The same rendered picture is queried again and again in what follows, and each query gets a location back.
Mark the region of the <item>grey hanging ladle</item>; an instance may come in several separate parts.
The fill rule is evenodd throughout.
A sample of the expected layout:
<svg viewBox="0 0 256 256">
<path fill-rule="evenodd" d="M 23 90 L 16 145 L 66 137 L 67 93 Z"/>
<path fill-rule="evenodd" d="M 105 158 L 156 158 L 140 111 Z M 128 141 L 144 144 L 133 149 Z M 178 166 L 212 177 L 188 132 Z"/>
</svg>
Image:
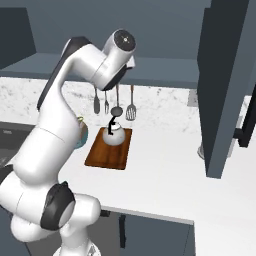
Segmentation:
<svg viewBox="0 0 256 256">
<path fill-rule="evenodd" d="M 116 86 L 116 96 L 119 96 L 119 86 Z M 116 105 L 111 109 L 111 114 L 115 117 L 120 117 L 123 114 L 123 109 Z"/>
</svg>

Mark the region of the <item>grey wall outlet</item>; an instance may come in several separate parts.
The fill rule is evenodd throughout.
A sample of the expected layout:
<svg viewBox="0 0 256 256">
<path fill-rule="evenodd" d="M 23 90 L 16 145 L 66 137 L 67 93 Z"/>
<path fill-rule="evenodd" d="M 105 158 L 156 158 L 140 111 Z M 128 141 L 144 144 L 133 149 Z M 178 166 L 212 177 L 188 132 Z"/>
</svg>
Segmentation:
<svg viewBox="0 0 256 256">
<path fill-rule="evenodd" d="M 190 89 L 188 95 L 188 103 L 189 107 L 197 107 L 198 106 L 198 96 L 196 89 Z"/>
</svg>

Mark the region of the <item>dark grey tall cabinet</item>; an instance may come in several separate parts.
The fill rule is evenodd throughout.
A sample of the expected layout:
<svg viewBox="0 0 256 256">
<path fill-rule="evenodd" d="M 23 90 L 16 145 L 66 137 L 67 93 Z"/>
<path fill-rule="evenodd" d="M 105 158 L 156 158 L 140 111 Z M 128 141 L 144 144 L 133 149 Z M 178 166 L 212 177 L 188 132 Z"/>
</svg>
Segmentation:
<svg viewBox="0 0 256 256">
<path fill-rule="evenodd" d="M 0 7 L 0 70 L 36 53 L 25 7 Z"/>
</svg>

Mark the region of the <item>grey round object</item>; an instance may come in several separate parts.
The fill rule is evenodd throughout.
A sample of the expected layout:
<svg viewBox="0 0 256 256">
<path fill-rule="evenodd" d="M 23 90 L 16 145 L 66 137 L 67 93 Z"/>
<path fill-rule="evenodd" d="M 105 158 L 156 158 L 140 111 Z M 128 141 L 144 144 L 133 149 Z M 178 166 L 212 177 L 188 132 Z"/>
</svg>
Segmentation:
<svg viewBox="0 0 256 256">
<path fill-rule="evenodd" d="M 201 143 L 201 145 L 199 146 L 197 153 L 198 153 L 198 155 L 199 155 L 199 157 L 200 157 L 201 159 L 203 159 L 203 160 L 205 159 L 205 158 L 204 158 L 204 148 L 203 148 L 203 144 L 202 144 L 202 143 Z"/>
</svg>

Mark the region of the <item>brown wooden tray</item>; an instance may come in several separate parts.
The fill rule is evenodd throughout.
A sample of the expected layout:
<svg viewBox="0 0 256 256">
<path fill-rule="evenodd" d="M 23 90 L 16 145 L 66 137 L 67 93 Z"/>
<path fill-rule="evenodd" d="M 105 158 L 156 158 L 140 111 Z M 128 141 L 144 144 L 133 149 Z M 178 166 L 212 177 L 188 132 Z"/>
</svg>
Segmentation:
<svg viewBox="0 0 256 256">
<path fill-rule="evenodd" d="M 132 130 L 125 128 L 126 138 L 121 145 L 110 146 L 103 141 L 104 127 L 101 127 L 89 154 L 84 162 L 86 166 L 124 170 L 130 147 Z"/>
</svg>

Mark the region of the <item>dark grey base cabinet door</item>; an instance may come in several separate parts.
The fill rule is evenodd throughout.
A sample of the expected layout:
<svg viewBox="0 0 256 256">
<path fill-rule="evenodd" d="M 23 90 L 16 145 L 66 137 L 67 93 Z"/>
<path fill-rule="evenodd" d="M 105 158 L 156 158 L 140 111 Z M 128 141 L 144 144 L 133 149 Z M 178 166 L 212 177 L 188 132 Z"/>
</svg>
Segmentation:
<svg viewBox="0 0 256 256">
<path fill-rule="evenodd" d="M 120 256 L 195 256 L 194 226 L 126 215 Z"/>
</svg>

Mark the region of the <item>dark grey wall cabinets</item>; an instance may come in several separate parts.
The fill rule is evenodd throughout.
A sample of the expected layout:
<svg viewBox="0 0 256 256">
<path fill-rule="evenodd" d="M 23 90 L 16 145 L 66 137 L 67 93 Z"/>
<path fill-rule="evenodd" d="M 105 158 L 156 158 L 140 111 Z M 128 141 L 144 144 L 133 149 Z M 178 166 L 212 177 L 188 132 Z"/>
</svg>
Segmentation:
<svg viewBox="0 0 256 256">
<path fill-rule="evenodd" d="M 211 0 L 0 0 L 0 31 L 28 32 L 32 52 L 3 63 L 0 76 L 47 79 L 66 41 L 84 35 L 101 48 L 118 28 L 136 39 L 124 84 L 195 88 L 204 11 Z"/>
</svg>

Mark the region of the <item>teal bowl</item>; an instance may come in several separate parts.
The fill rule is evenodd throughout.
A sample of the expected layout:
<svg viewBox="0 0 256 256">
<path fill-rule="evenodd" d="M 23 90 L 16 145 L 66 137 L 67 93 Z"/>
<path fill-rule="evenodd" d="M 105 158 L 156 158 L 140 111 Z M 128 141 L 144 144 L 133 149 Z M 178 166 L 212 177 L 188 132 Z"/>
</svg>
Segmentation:
<svg viewBox="0 0 256 256">
<path fill-rule="evenodd" d="M 87 138 L 88 138 L 88 126 L 84 122 L 83 117 L 77 117 L 80 125 L 80 139 L 76 144 L 75 149 L 81 148 L 83 145 L 85 145 Z"/>
</svg>

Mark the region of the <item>grey slotted hanging spatula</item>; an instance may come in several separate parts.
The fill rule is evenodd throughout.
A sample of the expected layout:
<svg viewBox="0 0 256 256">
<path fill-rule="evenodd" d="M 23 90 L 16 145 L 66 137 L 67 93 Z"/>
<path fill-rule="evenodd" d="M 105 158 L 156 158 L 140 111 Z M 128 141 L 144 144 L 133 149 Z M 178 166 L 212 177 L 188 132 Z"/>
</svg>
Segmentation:
<svg viewBox="0 0 256 256">
<path fill-rule="evenodd" d="M 126 120 L 134 121 L 136 119 L 136 106 L 133 102 L 133 92 L 134 92 L 134 85 L 131 85 L 131 103 L 127 106 L 126 109 Z"/>
</svg>

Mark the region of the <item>dark grey hanging spoon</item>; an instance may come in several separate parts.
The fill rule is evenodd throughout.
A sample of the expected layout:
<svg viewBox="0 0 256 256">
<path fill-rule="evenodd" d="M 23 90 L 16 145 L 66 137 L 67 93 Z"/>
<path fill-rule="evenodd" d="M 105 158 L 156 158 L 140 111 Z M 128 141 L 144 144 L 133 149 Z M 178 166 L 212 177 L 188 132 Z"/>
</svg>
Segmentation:
<svg viewBox="0 0 256 256">
<path fill-rule="evenodd" d="M 99 114 L 100 113 L 100 100 L 97 95 L 97 88 L 94 87 L 95 96 L 94 96 L 94 113 Z"/>
</svg>

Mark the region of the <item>dark grey sink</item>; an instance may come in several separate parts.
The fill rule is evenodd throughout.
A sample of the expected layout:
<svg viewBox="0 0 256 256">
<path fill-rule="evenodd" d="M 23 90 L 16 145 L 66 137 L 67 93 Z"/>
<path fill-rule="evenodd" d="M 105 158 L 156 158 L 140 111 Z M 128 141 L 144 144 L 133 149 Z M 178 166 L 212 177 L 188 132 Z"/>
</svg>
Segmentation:
<svg viewBox="0 0 256 256">
<path fill-rule="evenodd" d="M 0 121 L 0 168 L 16 155 L 33 128 L 30 124 Z"/>
</svg>

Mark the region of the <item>dark grey open cabinet door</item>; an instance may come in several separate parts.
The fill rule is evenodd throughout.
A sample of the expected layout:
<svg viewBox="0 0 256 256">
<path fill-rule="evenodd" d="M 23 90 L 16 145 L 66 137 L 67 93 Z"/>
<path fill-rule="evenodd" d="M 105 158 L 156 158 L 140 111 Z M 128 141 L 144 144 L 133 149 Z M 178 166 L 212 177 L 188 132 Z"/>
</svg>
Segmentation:
<svg viewBox="0 0 256 256">
<path fill-rule="evenodd" d="M 197 86 L 206 175 L 219 178 L 256 61 L 256 0 L 212 0 L 204 11 Z"/>
</svg>

